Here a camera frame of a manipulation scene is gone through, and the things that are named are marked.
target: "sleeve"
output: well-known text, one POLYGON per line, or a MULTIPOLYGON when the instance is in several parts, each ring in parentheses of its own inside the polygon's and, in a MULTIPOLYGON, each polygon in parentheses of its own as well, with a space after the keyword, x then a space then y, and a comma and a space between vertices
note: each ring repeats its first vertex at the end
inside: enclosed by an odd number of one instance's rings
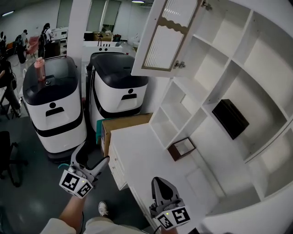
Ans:
POLYGON ((68 226, 64 221, 52 218, 40 234, 76 234, 73 227, 68 226))

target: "white column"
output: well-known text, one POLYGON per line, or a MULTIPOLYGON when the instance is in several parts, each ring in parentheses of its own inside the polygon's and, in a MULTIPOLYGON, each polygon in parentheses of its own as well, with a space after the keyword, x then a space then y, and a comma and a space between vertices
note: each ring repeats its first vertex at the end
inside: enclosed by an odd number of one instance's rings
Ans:
POLYGON ((87 20, 92 0, 73 0, 67 37, 67 55, 72 57, 79 74, 81 73, 81 54, 83 36, 87 29, 87 20))
POLYGON ((103 13, 102 13, 102 18, 101 18, 101 22, 100 22, 99 31, 101 31, 102 28, 103 28, 103 23, 104 23, 104 19, 105 19, 105 15, 106 15, 106 11, 107 11, 108 4, 109 4, 109 0, 106 0, 105 6, 104 6, 104 10, 103 10, 103 13))

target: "office chair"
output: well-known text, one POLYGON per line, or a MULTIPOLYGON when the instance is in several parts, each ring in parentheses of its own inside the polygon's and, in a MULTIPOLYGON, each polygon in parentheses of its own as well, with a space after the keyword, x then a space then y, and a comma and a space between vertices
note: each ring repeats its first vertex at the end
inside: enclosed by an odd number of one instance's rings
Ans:
POLYGON ((0 132, 0 179, 5 178, 2 175, 2 172, 7 170, 12 184, 15 187, 19 187, 20 184, 17 182, 14 182, 14 180, 13 180, 12 173, 10 170, 10 164, 24 164, 26 166, 26 165, 28 165, 28 162, 26 160, 11 160, 10 159, 10 155, 11 155, 13 146, 17 147, 17 143, 13 142, 10 145, 9 132, 7 132, 7 131, 0 132))

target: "white desk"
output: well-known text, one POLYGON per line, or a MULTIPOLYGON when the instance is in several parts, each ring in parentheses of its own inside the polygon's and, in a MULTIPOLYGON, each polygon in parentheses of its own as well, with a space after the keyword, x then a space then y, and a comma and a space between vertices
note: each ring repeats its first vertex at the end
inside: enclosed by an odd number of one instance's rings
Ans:
POLYGON ((116 157, 109 153, 112 173, 112 168, 116 168, 119 162, 124 179, 153 228, 158 226, 158 222, 154 223, 150 218, 148 208, 153 203, 151 181, 155 176, 176 186, 180 197, 190 208, 191 221, 179 227, 178 233, 187 234, 199 227, 207 210, 197 198, 202 194, 196 195, 186 178, 194 171, 200 170, 192 156, 188 155, 174 162, 169 152, 163 150, 148 123, 111 131, 111 145, 116 152, 116 157))

